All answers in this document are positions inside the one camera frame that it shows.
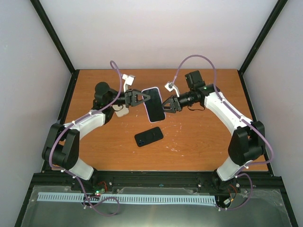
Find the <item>lilac phone case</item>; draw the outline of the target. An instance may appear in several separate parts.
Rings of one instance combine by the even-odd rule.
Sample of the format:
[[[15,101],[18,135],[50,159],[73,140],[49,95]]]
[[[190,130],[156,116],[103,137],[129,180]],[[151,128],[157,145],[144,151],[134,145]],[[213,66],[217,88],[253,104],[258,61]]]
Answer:
[[[149,95],[150,99],[144,102],[144,106],[151,123],[163,121],[166,118],[162,107],[162,98],[158,87],[151,87],[142,91],[144,95]]]

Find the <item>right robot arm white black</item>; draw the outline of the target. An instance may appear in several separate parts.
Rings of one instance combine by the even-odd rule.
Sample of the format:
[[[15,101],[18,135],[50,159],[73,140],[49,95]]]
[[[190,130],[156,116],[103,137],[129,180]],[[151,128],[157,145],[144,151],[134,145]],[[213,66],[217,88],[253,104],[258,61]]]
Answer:
[[[189,91],[181,94],[173,82],[167,82],[165,88],[176,94],[162,104],[167,113],[182,111],[199,103],[203,108],[213,112],[231,134],[228,157],[212,174],[212,184],[216,191],[223,191],[233,178],[254,160],[264,154],[265,127],[260,121],[252,121],[238,111],[214,84],[207,85],[199,71],[185,75]]]

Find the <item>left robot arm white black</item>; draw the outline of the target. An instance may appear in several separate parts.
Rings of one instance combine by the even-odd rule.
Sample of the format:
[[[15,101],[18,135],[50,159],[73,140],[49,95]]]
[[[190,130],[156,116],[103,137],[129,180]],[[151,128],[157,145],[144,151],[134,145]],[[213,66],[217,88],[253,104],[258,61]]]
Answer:
[[[42,159],[52,168],[68,171],[72,176],[81,178],[87,190],[96,189],[98,178],[93,175],[95,169],[79,157],[80,140],[111,120],[115,112],[113,105],[125,105],[128,108],[150,99],[150,95],[136,89],[121,92],[110,88],[106,82],[98,83],[95,86],[93,107],[86,115],[70,123],[55,123],[51,126]]]

